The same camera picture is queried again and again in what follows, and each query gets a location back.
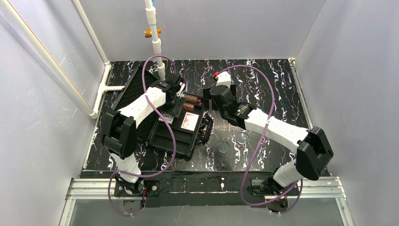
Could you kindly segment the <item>orange black poker chip stack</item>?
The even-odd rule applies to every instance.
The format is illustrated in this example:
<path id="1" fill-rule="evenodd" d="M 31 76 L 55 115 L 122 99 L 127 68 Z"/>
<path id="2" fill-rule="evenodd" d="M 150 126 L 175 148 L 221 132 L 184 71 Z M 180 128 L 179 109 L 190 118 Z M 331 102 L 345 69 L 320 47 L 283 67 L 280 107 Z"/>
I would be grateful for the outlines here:
<path id="1" fill-rule="evenodd" d="M 189 103 L 184 103 L 183 105 L 183 109 L 189 112 L 193 112 L 195 109 L 195 105 L 194 104 L 189 104 Z"/>

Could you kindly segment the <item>red playing card box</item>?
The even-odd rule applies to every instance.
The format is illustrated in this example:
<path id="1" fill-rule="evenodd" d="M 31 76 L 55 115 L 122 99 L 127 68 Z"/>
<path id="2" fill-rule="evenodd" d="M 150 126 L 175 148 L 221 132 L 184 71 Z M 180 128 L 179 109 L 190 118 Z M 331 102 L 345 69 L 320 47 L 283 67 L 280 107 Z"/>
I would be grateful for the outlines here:
<path id="1" fill-rule="evenodd" d="M 194 131 L 197 125 L 199 119 L 199 115 L 198 114 L 194 114 L 194 113 L 190 113 L 190 112 L 186 112 L 181 128 L 182 129 L 186 129 L 186 130 L 190 130 L 190 131 Z"/>

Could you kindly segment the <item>black poker set case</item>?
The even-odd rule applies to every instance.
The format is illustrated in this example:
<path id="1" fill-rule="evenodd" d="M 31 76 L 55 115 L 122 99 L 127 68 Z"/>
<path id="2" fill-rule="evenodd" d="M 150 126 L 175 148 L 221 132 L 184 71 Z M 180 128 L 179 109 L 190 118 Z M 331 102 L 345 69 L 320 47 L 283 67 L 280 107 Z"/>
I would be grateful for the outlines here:
<path id="1" fill-rule="evenodd" d="M 133 75 L 128 80 L 127 85 L 121 96 L 117 99 L 113 110 L 120 111 L 123 107 L 128 106 L 138 99 L 143 93 L 141 73 L 144 72 L 144 78 L 147 85 L 151 85 L 158 80 L 156 75 L 152 75 L 148 70 L 144 70 L 142 66 L 134 70 Z M 173 107 L 161 107 L 161 113 L 168 113 L 173 115 L 174 122 L 171 129 L 176 138 L 176 157 L 179 159 L 189 160 L 193 155 L 194 147 L 197 143 L 204 144 L 209 140 L 210 132 L 213 127 L 213 120 L 204 111 L 203 105 L 186 102 L 185 96 L 196 96 L 202 99 L 202 96 L 192 95 L 184 92 L 180 99 L 176 100 Z M 181 125 L 186 111 L 183 109 L 184 103 L 194 104 L 194 114 L 199 115 L 199 119 L 194 131 L 182 129 Z M 147 116 L 143 122 L 136 129 L 136 137 L 131 139 L 135 145 L 147 144 L 158 151 L 166 153 L 173 152 L 173 143 L 171 135 L 164 122 L 158 121 L 159 116 L 152 112 Z"/>

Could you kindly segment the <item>blue playing card box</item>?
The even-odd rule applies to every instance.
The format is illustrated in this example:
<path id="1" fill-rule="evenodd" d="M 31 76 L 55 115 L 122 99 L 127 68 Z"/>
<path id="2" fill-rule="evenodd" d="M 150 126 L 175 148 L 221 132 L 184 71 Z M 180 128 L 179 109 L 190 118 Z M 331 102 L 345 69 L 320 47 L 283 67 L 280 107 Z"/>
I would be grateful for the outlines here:
<path id="1" fill-rule="evenodd" d="M 168 113 L 162 113 L 162 116 L 165 118 L 165 121 L 166 121 L 168 124 L 170 124 L 170 125 L 173 124 L 174 118 L 175 118 L 173 115 L 168 114 Z M 162 117 L 159 117 L 158 121 L 160 121 L 160 122 L 165 122 L 165 121 L 162 119 Z"/>

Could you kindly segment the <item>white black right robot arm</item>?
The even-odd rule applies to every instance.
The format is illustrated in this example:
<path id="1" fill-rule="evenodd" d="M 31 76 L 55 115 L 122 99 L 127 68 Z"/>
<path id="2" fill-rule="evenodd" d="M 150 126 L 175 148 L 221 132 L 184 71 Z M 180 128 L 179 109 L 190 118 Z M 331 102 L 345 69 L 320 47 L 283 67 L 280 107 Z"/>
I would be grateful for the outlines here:
<path id="1" fill-rule="evenodd" d="M 232 126 L 262 134 L 288 148 L 296 159 L 276 168 L 258 186 L 249 186 L 254 194 L 278 194 L 295 181 L 317 181 L 334 156 L 323 129 L 306 129 L 288 124 L 249 103 L 239 103 L 232 88 L 218 85 L 203 90 L 204 105 L 217 110 Z"/>

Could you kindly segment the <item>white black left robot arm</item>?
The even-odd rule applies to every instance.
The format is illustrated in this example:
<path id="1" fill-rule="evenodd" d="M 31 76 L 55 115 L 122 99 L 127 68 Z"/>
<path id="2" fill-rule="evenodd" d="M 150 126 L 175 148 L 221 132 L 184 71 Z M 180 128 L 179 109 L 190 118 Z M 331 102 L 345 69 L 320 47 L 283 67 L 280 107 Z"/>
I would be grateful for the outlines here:
<path id="1" fill-rule="evenodd" d="M 176 105 L 185 87 L 184 78 L 175 73 L 150 83 L 145 77 L 145 74 L 141 76 L 140 88 L 134 87 L 141 91 L 136 99 L 118 110 L 108 109 L 104 113 L 100 136 L 103 147 L 116 163 L 118 172 L 114 177 L 132 195 L 139 195 L 144 190 L 142 179 L 145 176 L 134 154 L 140 139 L 139 128 L 153 113 L 165 120 L 160 108 Z"/>

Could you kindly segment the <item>brown poker chip stack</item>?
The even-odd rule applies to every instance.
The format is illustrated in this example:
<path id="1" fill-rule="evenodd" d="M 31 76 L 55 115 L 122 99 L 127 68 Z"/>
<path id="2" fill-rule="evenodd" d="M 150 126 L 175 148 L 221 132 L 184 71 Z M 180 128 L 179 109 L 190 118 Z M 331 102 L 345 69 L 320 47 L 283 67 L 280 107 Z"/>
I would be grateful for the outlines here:
<path id="1" fill-rule="evenodd" d="M 189 103 L 194 103 L 194 104 L 198 103 L 198 97 L 196 97 L 196 96 L 186 95 L 185 100 L 186 100 L 186 102 L 189 102 Z"/>

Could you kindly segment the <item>clear acrylic dealer button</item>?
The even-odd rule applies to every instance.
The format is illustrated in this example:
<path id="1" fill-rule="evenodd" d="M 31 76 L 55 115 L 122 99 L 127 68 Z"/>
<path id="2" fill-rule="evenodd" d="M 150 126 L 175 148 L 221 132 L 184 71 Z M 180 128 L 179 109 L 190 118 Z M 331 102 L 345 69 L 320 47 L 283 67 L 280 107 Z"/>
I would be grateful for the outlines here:
<path id="1" fill-rule="evenodd" d="M 246 132 L 238 132 L 235 134 L 236 143 L 239 145 L 245 145 L 249 142 L 249 135 Z"/>

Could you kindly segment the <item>clear acrylic blind button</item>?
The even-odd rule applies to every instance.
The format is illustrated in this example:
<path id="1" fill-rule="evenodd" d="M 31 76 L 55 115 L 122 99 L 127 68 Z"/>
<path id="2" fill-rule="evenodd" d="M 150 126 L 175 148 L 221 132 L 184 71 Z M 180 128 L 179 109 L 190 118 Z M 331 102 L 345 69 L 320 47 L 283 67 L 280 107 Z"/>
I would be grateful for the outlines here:
<path id="1" fill-rule="evenodd" d="M 220 153 L 227 153 L 230 149 L 230 145 L 226 141 L 221 141 L 218 143 L 217 149 Z"/>

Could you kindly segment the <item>white pvc pipe pole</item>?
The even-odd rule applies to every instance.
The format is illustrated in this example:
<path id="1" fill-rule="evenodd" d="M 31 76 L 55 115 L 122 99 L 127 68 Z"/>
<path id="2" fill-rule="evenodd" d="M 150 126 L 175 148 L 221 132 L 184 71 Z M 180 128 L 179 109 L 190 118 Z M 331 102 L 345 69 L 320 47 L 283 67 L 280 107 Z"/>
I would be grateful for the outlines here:
<path id="1" fill-rule="evenodd" d="M 156 8 L 154 7 L 151 0 L 145 0 L 145 10 L 148 24 L 150 26 L 151 38 L 152 38 L 152 46 L 156 57 L 157 62 L 157 71 L 161 81 L 165 80 L 165 65 L 162 62 L 161 55 L 161 39 L 158 35 L 157 29 L 157 20 L 156 20 Z"/>

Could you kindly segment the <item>aluminium rail frame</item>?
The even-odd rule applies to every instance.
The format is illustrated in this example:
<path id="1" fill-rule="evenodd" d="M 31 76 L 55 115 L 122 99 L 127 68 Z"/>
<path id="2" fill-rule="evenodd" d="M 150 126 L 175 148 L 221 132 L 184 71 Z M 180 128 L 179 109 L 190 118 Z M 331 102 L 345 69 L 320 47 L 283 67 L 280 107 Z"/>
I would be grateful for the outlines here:
<path id="1" fill-rule="evenodd" d="M 176 60 L 166 63 L 168 70 L 178 69 L 189 81 L 187 90 L 199 94 L 211 84 L 211 73 L 231 65 L 251 65 L 259 68 L 271 80 L 276 96 L 275 116 L 297 126 L 310 126 L 311 121 L 298 89 L 294 60 L 290 59 L 221 59 Z M 220 116 L 215 121 L 211 139 L 194 149 L 190 161 L 176 160 L 172 170 L 232 171 L 243 177 L 245 164 L 250 160 L 259 136 L 250 133 L 249 143 L 239 145 L 235 134 L 239 129 L 229 126 Z M 227 153 L 220 153 L 217 145 L 226 141 Z M 236 198 L 232 206 L 164 206 L 139 211 L 135 200 L 115 199 L 114 210 L 107 197 L 109 178 L 115 165 L 94 135 L 78 179 L 72 180 L 60 224 L 63 226 L 344 226 L 351 223 L 346 195 L 339 177 L 326 170 L 318 181 L 301 183 L 302 194 L 291 192 L 288 197 L 291 211 L 277 215 L 265 207 L 250 207 Z"/>

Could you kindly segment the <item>white pipe frame left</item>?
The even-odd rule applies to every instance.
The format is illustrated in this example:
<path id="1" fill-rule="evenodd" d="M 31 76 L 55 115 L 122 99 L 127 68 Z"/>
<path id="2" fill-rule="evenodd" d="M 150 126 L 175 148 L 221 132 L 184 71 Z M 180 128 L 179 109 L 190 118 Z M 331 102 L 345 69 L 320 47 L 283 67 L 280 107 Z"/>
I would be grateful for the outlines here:
<path id="1" fill-rule="evenodd" d="M 106 84 L 111 62 L 80 0 L 3 0 L 2 14 L 55 79 L 92 119 L 103 95 L 121 90 Z"/>

